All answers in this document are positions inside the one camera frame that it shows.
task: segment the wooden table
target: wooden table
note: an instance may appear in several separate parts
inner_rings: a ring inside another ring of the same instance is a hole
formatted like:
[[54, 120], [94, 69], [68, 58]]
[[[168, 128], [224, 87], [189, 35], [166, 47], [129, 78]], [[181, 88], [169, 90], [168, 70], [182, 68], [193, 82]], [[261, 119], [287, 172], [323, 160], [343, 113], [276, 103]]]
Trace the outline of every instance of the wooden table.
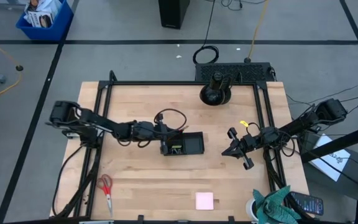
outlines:
[[[93, 109], [97, 82], [84, 82], [79, 104]], [[239, 137], [245, 128], [239, 121], [256, 122], [254, 92], [250, 86], [233, 86], [232, 98], [226, 105], [208, 106], [199, 99], [202, 86], [113, 86], [108, 118], [115, 122], [151, 121], [156, 113], [165, 108], [184, 112], [189, 128], [186, 132], [204, 133], [205, 152], [192, 156], [163, 156], [160, 143], [152, 141], [146, 148], [136, 143], [128, 147], [118, 145], [111, 135], [105, 135], [99, 176], [109, 174], [113, 178], [113, 219], [136, 220], [227, 220], [246, 221], [246, 202], [252, 198], [252, 190], [269, 193], [269, 183], [263, 150], [248, 153], [255, 166], [244, 170], [242, 160], [224, 157], [222, 151], [229, 147], [227, 136], [235, 127]], [[291, 121], [283, 83], [268, 83], [268, 93], [277, 127]], [[264, 120], [267, 116], [263, 94], [260, 91]], [[183, 118], [173, 112], [164, 113], [163, 122], [171, 128], [178, 127]], [[251, 134], [257, 134], [255, 126]], [[78, 148], [79, 139], [68, 140], [64, 160]], [[61, 211], [78, 188], [85, 150], [78, 153], [66, 166], [60, 181], [56, 208]], [[291, 190], [309, 194], [300, 156], [282, 156], [287, 184]], [[213, 192], [214, 210], [195, 210], [195, 193]], [[87, 193], [83, 204], [87, 203]], [[81, 207], [85, 214], [85, 205]], [[110, 219], [106, 198], [96, 189], [92, 219]]]

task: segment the red scissors handle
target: red scissors handle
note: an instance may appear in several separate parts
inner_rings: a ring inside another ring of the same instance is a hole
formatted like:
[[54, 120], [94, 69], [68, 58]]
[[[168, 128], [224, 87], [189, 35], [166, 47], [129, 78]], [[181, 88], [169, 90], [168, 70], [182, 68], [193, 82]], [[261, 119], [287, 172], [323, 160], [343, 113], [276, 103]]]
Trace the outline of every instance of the red scissors handle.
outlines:
[[96, 182], [96, 186], [102, 189], [105, 195], [111, 195], [112, 178], [107, 174], [103, 174]]

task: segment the blue basket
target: blue basket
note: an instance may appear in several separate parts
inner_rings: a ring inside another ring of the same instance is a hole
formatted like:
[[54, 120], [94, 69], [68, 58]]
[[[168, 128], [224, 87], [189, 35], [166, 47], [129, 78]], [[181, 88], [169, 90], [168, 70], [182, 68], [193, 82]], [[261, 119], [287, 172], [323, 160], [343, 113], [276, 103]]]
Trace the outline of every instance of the blue basket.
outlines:
[[24, 13], [19, 21], [17, 21], [16, 27], [21, 29], [32, 40], [60, 40], [73, 17], [73, 11], [71, 11], [66, 0], [59, 1], [62, 3], [62, 6], [51, 27], [32, 27], [32, 25], [24, 19]]

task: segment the pink sticky note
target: pink sticky note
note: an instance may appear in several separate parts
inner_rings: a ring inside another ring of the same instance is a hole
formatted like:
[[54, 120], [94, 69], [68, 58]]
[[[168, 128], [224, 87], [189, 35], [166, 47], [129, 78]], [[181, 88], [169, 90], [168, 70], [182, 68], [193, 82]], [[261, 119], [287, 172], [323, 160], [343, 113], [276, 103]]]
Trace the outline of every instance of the pink sticky note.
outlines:
[[214, 210], [214, 194], [196, 192], [196, 210]]

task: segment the floor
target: floor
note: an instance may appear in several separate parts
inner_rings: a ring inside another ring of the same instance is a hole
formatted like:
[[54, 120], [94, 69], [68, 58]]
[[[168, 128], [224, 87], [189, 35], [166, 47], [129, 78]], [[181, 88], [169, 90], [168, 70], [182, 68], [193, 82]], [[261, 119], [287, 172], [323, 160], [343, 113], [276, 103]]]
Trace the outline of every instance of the floor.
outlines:
[[[67, 141], [44, 125], [53, 102], [75, 101], [81, 82], [107, 79], [110, 69], [119, 80], [194, 80], [191, 58], [205, 38], [212, 6], [192, 0], [182, 28], [173, 30], [161, 27], [156, 0], [68, 2], [75, 16], [60, 46], [29, 41], [15, 27], [22, 9], [0, 7], [1, 47], [24, 66], [20, 84], [0, 97], [0, 205], [19, 153], [29, 149], [5, 222], [49, 215]], [[243, 5], [241, 11], [230, 11], [219, 0], [215, 5], [208, 39], [228, 40], [216, 45], [219, 62], [242, 62], [250, 49], [263, 4]], [[356, 25], [349, 22], [351, 17]], [[358, 0], [271, 0], [257, 38], [264, 41], [256, 43], [252, 60], [270, 62], [296, 100], [311, 101], [358, 84]], [[202, 52], [198, 60], [211, 57]], [[17, 79], [14, 65], [1, 53], [0, 73], [7, 76], [0, 90]], [[358, 88], [336, 98], [355, 96]], [[351, 109], [357, 104], [354, 100], [344, 106]], [[305, 107], [290, 105], [290, 109], [296, 117]], [[358, 109], [326, 133], [356, 129]], [[351, 149], [358, 151], [358, 145]], [[308, 184], [311, 194], [323, 198], [326, 205], [322, 220], [354, 219], [353, 199], [318, 183]]]

